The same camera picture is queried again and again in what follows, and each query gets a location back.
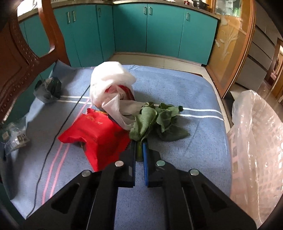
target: red plastic bag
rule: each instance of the red plastic bag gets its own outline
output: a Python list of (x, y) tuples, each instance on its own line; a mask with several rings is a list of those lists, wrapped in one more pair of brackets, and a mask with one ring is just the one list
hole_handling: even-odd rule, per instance
[(130, 142), (128, 131), (94, 109), (79, 118), (58, 139), (63, 143), (84, 142), (85, 154), (94, 171), (119, 160), (119, 155)]

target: black cable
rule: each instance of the black cable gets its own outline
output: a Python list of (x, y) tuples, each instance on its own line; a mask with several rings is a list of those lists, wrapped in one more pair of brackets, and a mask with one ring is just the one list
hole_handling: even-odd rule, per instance
[(34, 200), (34, 204), (33, 204), (33, 208), (32, 210), (30, 211), (30, 213), (27, 215), (27, 218), (32, 214), (32, 212), (34, 211), (35, 209), (35, 205), (36, 205), (36, 197), (37, 197), (37, 189), (38, 189), (38, 185), (39, 185), (39, 182), (40, 182), (40, 179), (41, 179), (41, 176), (42, 176), (42, 173), (43, 173), (43, 169), (44, 169), (44, 166), (45, 166), (45, 163), (46, 163), (46, 160), (47, 160), (47, 157), (55, 143), (55, 140), (56, 140), (56, 137), (59, 135), (59, 133), (61, 132), (63, 126), (65, 125), (65, 123), (67, 122), (67, 120), (69, 119), (69, 117), (71, 116), (72, 112), (74, 111), (75, 107), (78, 105), (79, 101), (82, 99), (83, 95), (87, 92), (87, 90), (89, 89), (90, 85), (88, 86), (88, 88), (85, 90), (85, 92), (82, 94), (82, 96), (80, 97), (80, 99), (78, 100), (78, 102), (75, 104), (74, 108), (72, 109), (72, 111), (70, 112), (70, 114), (68, 115), (68, 117), (66, 118), (66, 120), (64, 121), (64, 123), (62, 124), (61, 128), (59, 129), (58, 133), (55, 135), (54, 137), (54, 140), (51, 144), (51, 147), (49, 148), (46, 156), (45, 156), (45, 159), (43, 161), (43, 166), (41, 168), (41, 172), (40, 172), (40, 175), (39, 175), (39, 178), (38, 178), (38, 181), (36, 183), (36, 188), (35, 188), (35, 200)]

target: leafy greens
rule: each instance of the leafy greens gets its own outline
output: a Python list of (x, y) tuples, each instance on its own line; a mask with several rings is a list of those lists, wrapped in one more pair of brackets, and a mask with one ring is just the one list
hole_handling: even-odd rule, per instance
[(181, 111), (182, 106), (161, 103), (156, 107), (153, 102), (147, 102), (140, 114), (135, 116), (134, 126), (129, 133), (130, 139), (142, 142), (153, 130), (163, 141), (185, 138), (188, 132), (176, 126), (176, 115)]

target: blue towel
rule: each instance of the blue towel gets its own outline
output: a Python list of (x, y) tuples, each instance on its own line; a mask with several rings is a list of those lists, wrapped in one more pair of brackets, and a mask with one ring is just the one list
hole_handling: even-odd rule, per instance
[[(148, 138), (149, 147), (159, 151), (162, 159), (178, 169), (199, 169), (229, 195), (231, 162), (228, 141), (210, 83), (202, 77), (180, 71), (136, 65), (126, 65), (124, 68), (137, 78), (133, 85), (137, 101), (164, 102), (186, 108), (178, 117), (178, 125), (187, 129), (190, 135), (175, 142), (162, 142), (151, 135)], [(32, 210), (36, 183), (51, 146), (38, 184), (35, 210), (78, 173), (85, 169), (92, 170), (80, 146), (61, 145), (55, 138), (58, 132), (61, 134), (73, 123), (80, 112), (86, 112), (91, 106), (87, 98), (91, 72), (92, 68), (72, 69), (58, 61), (52, 76), (62, 81), (62, 95), (65, 97), (52, 104), (43, 104), (35, 99), (31, 105), (27, 114), (27, 136), (31, 142), (13, 152), (9, 159), (17, 191), (12, 203), (25, 218)], [(115, 229), (163, 230), (163, 214), (162, 190), (145, 187), (143, 163), (137, 163), (136, 186), (118, 190)]]

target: kitchen counter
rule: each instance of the kitchen counter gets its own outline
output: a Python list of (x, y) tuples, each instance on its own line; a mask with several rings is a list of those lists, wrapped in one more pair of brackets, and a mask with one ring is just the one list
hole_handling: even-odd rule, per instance
[[(178, 6), (187, 8), (190, 10), (194, 10), (203, 14), (206, 14), (208, 16), (211, 16), (216, 19), (220, 19), (219, 15), (212, 14), (206, 10), (202, 10), (199, 8), (196, 8), (194, 6), (180, 4), (176, 2), (167, 2), (167, 1), (161, 1), (161, 0), (122, 0), (122, 1), (102, 1), (102, 0), (66, 0), (66, 1), (59, 1), (59, 2), (53, 2), (51, 3), (52, 8), (59, 8), (64, 6), (70, 6), (70, 5), (79, 5), (79, 4), (107, 4), (107, 5), (116, 5), (116, 4), (125, 4), (125, 3), (157, 3), (157, 4), (167, 4), (172, 6)], [(18, 17), (19, 22), (22, 20), (25, 20), (26, 18), (29, 18), (30, 16), (33, 16), (35, 14), (38, 14), (38, 9), (33, 9), (31, 11), (28, 11)]]

